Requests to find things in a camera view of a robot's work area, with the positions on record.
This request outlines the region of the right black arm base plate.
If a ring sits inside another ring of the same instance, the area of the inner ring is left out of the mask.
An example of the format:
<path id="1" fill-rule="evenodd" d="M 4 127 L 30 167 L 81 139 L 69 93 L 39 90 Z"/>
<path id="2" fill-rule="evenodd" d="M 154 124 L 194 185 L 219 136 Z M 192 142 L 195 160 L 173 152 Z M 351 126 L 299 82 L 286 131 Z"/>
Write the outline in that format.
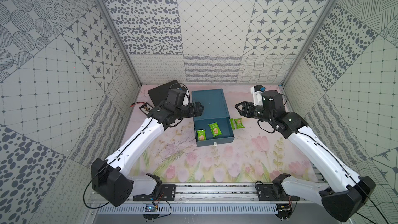
<path id="1" fill-rule="evenodd" d="M 282 188 L 278 188 L 273 184 L 263 184 L 258 181 L 255 183 L 255 189 L 259 198 L 259 201 L 299 201 L 300 198 L 296 196 L 290 196 L 285 193 Z"/>

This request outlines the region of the teal top drawer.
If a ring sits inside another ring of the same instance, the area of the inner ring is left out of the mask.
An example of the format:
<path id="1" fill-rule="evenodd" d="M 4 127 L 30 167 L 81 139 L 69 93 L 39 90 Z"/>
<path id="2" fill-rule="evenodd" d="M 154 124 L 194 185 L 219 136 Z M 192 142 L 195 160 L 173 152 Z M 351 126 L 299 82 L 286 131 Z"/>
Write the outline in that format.
<path id="1" fill-rule="evenodd" d="M 230 118 L 194 121 L 197 147 L 232 143 L 235 139 Z"/>

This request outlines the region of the teal plastic drawer cabinet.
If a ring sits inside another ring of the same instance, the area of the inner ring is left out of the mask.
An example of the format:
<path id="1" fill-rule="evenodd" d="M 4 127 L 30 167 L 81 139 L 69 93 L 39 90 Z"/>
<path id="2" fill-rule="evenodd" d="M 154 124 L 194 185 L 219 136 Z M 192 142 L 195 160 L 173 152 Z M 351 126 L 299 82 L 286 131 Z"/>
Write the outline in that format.
<path id="1" fill-rule="evenodd" d="M 194 117 L 194 121 L 230 117 L 223 89 L 193 91 L 192 99 L 204 107 L 202 115 Z"/>

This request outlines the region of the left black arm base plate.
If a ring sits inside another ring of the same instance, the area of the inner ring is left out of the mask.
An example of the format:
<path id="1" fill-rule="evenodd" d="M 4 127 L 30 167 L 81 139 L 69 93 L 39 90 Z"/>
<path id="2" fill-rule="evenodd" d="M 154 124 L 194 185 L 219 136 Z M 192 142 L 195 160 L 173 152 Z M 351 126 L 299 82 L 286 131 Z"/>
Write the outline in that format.
<path id="1" fill-rule="evenodd" d="M 138 195 L 133 197 L 133 201 L 174 201 L 176 195 L 175 184 L 165 184 L 156 186 L 154 191 L 149 195 Z"/>

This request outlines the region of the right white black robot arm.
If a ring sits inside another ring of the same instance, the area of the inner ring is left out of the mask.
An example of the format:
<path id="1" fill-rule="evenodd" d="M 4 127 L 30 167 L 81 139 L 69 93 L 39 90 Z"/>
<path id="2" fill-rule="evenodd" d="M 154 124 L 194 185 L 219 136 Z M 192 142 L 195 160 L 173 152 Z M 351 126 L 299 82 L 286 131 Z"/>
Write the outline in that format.
<path id="1" fill-rule="evenodd" d="M 242 117 L 266 122 L 295 145 L 321 172 L 324 183 L 298 179 L 282 173 L 272 181 L 276 198 L 299 197 L 322 206 L 335 220 L 348 221 L 372 200 L 375 181 L 361 176 L 339 159 L 316 136 L 297 113 L 288 112 L 287 98 L 276 90 L 266 91 L 261 85 L 250 89 L 253 101 L 242 101 L 235 108 Z"/>

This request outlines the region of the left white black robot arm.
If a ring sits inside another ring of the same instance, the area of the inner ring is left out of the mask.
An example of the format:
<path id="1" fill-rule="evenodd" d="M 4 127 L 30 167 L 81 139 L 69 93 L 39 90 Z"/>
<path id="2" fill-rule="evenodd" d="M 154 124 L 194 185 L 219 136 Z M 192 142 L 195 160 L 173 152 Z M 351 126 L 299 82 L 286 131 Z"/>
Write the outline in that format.
<path id="1" fill-rule="evenodd" d="M 157 137 L 176 126 L 176 120 L 199 117 L 203 112 L 204 106 L 200 102 L 190 102 L 188 91 L 169 90 L 167 98 L 149 111 L 145 121 L 126 143 L 105 160 L 98 158 L 92 163 L 92 189 L 115 207 L 130 196 L 159 199 L 162 180 L 150 173 L 130 177 L 130 170 Z"/>

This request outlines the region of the green cookie packet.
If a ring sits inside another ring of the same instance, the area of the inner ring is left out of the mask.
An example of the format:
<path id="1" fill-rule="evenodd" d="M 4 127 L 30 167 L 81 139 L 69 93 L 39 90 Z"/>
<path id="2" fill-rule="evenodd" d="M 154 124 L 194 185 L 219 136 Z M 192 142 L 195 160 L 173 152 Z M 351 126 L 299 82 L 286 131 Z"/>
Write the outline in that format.
<path id="1" fill-rule="evenodd" d="M 222 135 L 222 131 L 221 131 L 221 129 L 219 127 L 219 124 L 217 122 L 210 123 L 210 124 L 208 124 L 208 126 L 209 126 L 210 131 L 212 133 L 212 136 L 214 138 Z"/>
<path id="2" fill-rule="evenodd" d="M 197 138 L 198 138 L 198 141 L 206 141 L 205 130 L 197 130 Z"/>
<path id="3" fill-rule="evenodd" d="M 241 118 L 234 119 L 234 123 L 237 129 L 244 128 L 243 120 Z"/>
<path id="4" fill-rule="evenodd" d="M 235 129 L 236 129 L 235 123 L 234 123 L 234 119 L 233 119 L 233 118 L 230 118 L 230 125 L 231 125 L 232 130 L 235 130 Z"/>

